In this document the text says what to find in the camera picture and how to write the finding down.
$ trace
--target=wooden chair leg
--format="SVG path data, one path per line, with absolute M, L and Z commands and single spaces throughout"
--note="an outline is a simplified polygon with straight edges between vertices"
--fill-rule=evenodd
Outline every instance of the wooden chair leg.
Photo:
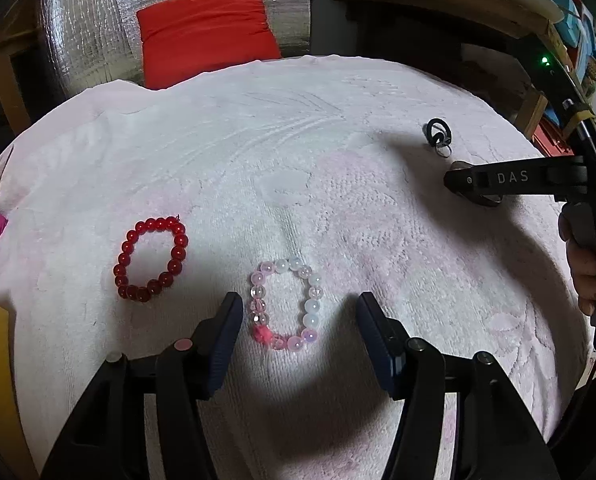
M 31 126 L 31 119 L 11 65 L 11 57 L 5 52 L 0 52 L 0 104 L 14 135 L 18 136 Z

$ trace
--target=screw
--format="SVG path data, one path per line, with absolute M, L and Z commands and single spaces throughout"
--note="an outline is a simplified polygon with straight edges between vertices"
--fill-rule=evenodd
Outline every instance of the screw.
M 483 363 L 484 365 L 490 365 L 494 362 L 494 356 L 491 355 L 489 352 L 478 352 L 476 354 L 478 361 Z
M 174 348 L 179 352 L 184 352 L 186 350 L 189 350 L 193 345 L 194 344 L 191 342 L 191 339 L 187 339 L 185 337 L 184 339 L 179 339 L 178 341 L 176 341 L 174 343 Z
M 107 357 L 105 357 L 105 361 L 107 361 L 108 363 L 117 363 L 122 358 L 123 358 L 122 352 L 119 352 L 118 350 L 112 350 L 111 352 L 109 352 L 107 354 Z
M 407 346 L 416 352 L 422 352 L 425 348 L 427 348 L 427 342 L 419 337 L 412 337 L 407 342 Z

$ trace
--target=hand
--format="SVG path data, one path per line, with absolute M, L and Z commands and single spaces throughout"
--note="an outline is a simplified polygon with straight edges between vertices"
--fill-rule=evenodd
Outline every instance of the hand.
M 578 293 L 578 308 L 591 316 L 596 308 L 596 254 L 576 243 L 562 213 L 558 217 L 558 234 L 567 243 L 567 261 Z

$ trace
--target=red cushion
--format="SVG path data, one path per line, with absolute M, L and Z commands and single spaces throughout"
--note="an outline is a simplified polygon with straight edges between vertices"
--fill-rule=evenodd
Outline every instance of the red cushion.
M 279 59 L 262 0 L 167 0 L 136 12 L 144 80 L 159 90 L 255 59 Z

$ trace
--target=white fabric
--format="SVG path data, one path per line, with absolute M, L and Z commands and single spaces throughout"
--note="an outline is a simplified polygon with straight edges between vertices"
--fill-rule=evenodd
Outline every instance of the white fabric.
M 246 298 L 260 261 L 292 254 L 324 277 L 320 340 L 275 352 L 243 328 L 224 387 L 201 406 L 221 478 L 380 478 L 401 404 L 379 389 L 355 326 L 364 290 L 443 352 L 492 352 L 548 436 L 588 345 L 559 206 L 525 197 L 492 210 L 449 193 L 450 161 L 422 133 L 434 117 L 452 128 L 453 159 L 539 155 L 461 89 L 335 56 L 253 62 L 161 92 L 102 85 L 20 136 L 2 176 L 0 304 L 16 313 L 18 405 L 36 465 L 107 352 L 161 352 L 227 291 Z M 183 273 L 148 304 L 121 300 L 111 269 L 124 234 L 176 214 L 190 238 Z M 157 276 L 170 247 L 170 234 L 142 238 L 130 279 Z M 295 331 L 301 281 L 275 275 L 267 291 L 272 327 Z M 452 433 L 447 423 L 438 478 Z

